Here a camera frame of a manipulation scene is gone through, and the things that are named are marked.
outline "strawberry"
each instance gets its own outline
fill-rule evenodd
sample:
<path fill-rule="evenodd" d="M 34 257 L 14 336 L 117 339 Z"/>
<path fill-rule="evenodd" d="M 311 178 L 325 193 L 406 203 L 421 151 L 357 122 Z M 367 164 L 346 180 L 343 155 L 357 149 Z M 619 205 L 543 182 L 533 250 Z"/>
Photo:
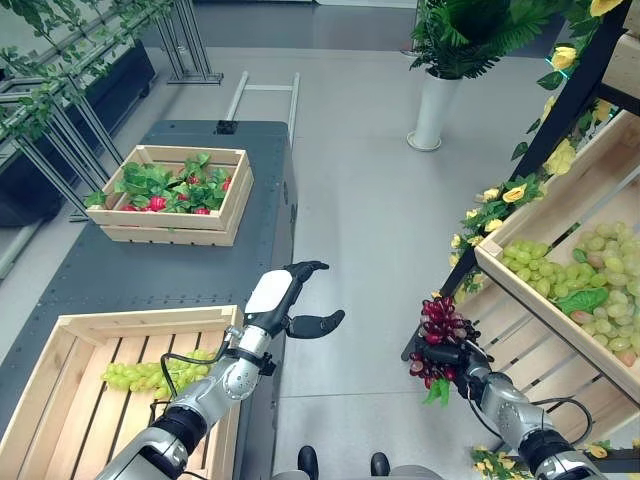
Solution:
<path fill-rule="evenodd" d="M 149 208 L 151 208 L 151 210 L 153 210 L 154 212 L 162 210 L 166 208 L 166 206 L 167 206 L 166 198 L 159 197 L 157 195 L 154 195 L 153 197 L 151 197 L 151 203 L 149 203 Z"/>

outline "artificial flower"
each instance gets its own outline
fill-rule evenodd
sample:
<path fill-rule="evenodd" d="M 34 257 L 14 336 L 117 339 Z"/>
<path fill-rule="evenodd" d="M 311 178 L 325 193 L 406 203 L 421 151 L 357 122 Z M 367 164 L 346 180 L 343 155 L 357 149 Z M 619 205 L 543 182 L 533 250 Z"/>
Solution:
<path fill-rule="evenodd" d="M 609 112 L 611 112 L 612 105 L 606 100 L 599 98 L 596 101 L 596 109 L 592 113 L 593 120 L 598 122 L 606 122 L 609 120 Z"/>
<path fill-rule="evenodd" d="M 556 70 L 564 70 L 573 65 L 578 52 L 573 47 L 556 47 L 551 57 L 551 65 Z"/>
<path fill-rule="evenodd" d="M 523 183 L 519 187 L 512 188 L 507 193 L 502 195 L 502 200 L 504 200 L 506 203 L 516 202 L 520 200 L 522 197 L 524 197 L 524 191 L 526 189 L 527 189 L 526 183 Z"/>
<path fill-rule="evenodd" d="M 591 0 L 591 7 L 589 12 L 592 17 L 600 17 L 607 13 L 609 10 L 613 10 L 622 3 L 623 0 Z"/>
<path fill-rule="evenodd" d="M 451 248 L 458 248 L 460 246 L 460 235 L 457 233 L 453 235 L 451 239 Z"/>
<path fill-rule="evenodd" d="M 482 192 L 482 201 L 487 203 L 491 200 L 495 200 L 500 195 L 500 190 L 497 188 L 490 188 L 489 190 L 485 190 Z"/>
<path fill-rule="evenodd" d="M 596 458 L 607 458 L 607 451 L 600 445 L 587 445 L 587 452 Z"/>
<path fill-rule="evenodd" d="M 549 174 L 564 175 L 571 168 L 575 158 L 576 150 L 571 146 L 569 140 L 565 138 L 542 166 Z"/>
<path fill-rule="evenodd" d="M 551 112 L 551 109 L 555 104 L 556 104 L 556 97 L 551 95 L 544 104 L 544 109 L 542 110 L 542 116 L 540 117 L 540 123 L 544 123 L 544 121 L 549 116 L 549 112 Z"/>
<path fill-rule="evenodd" d="M 484 240 L 482 235 L 476 235 L 475 237 L 471 237 L 468 242 L 472 247 L 477 247 L 482 240 Z"/>
<path fill-rule="evenodd" d="M 502 226 L 502 220 L 500 220 L 499 218 L 495 218 L 484 226 L 484 231 L 487 233 L 493 232 L 494 230 L 497 230 L 501 226 Z"/>

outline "white vase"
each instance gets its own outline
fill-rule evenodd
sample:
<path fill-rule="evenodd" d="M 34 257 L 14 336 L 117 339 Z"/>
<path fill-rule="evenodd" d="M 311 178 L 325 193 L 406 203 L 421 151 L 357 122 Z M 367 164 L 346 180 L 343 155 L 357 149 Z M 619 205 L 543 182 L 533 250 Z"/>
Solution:
<path fill-rule="evenodd" d="M 460 82 L 462 79 L 447 80 L 427 72 L 416 129 L 407 135 L 409 145 L 423 152 L 436 150 L 442 145 L 440 132 Z"/>

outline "green leaf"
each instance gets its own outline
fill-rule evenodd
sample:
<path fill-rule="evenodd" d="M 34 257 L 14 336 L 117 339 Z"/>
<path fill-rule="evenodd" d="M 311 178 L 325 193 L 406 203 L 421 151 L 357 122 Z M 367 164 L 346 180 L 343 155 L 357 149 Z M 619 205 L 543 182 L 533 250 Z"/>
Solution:
<path fill-rule="evenodd" d="M 531 126 L 529 127 L 529 130 L 527 130 L 527 133 L 531 133 L 534 130 L 536 130 L 538 127 L 540 126 L 540 119 L 537 118 L 535 122 L 533 122 L 531 124 Z"/>
<path fill-rule="evenodd" d="M 555 303 L 565 315 L 570 315 L 576 310 L 593 313 L 593 309 L 602 305 L 607 298 L 609 298 L 608 290 L 601 287 L 578 290 L 557 299 Z"/>
<path fill-rule="evenodd" d="M 104 205 L 104 202 L 106 202 L 106 200 L 107 200 L 107 194 L 100 190 L 97 192 L 93 192 L 91 195 L 89 195 L 84 200 L 84 205 L 87 208 L 93 205 L 102 206 Z"/>
<path fill-rule="evenodd" d="M 578 263 L 586 263 L 587 262 L 587 252 L 581 250 L 579 248 L 573 249 L 573 259 Z"/>
<path fill-rule="evenodd" d="M 536 83 L 546 90 L 555 90 L 560 86 L 564 76 L 560 72 L 551 72 L 540 78 Z"/>
<path fill-rule="evenodd" d="M 511 161 L 513 162 L 516 158 L 521 157 L 522 155 L 527 153 L 528 149 L 529 149 L 529 144 L 527 142 L 520 142 L 518 145 L 516 145 L 516 148 L 513 150 L 513 153 L 511 154 Z"/>

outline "artificial vine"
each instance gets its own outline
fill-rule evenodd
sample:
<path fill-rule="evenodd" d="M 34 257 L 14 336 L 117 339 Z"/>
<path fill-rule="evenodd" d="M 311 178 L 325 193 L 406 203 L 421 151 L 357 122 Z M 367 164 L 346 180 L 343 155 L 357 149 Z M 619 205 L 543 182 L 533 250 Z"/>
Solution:
<path fill-rule="evenodd" d="M 546 90 L 557 89 L 577 68 L 582 53 L 602 22 L 602 15 L 612 10 L 623 0 L 575 0 L 564 15 L 571 29 L 572 43 L 560 43 L 554 47 L 551 65 L 554 71 L 538 79 L 537 83 Z M 527 134 L 538 130 L 544 123 L 555 104 L 550 97 L 544 105 L 542 115 L 528 128 Z M 504 220 L 515 210 L 546 194 L 546 182 L 553 175 L 564 175 L 569 171 L 576 158 L 576 151 L 585 139 L 590 139 L 596 127 L 608 121 L 612 105 L 602 99 L 596 99 L 578 118 L 570 134 L 563 139 L 539 171 L 527 177 L 517 177 L 504 182 L 478 195 L 481 205 L 467 211 L 461 221 L 464 229 L 453 236 L 449 256 L 449 265 L 453 268 L 462 255 L 477 246 L 489 233 L 502 226 Z M 512 155 L 515 160 L 524 155 L 529 148 L 527 142 L 519 143 Z M 456 293 L 456 303 L 462 302 L 467 294 L 476 293 L 482 288 L 484 275 L 478 267 L 470 269 L 463 277 Z"/>

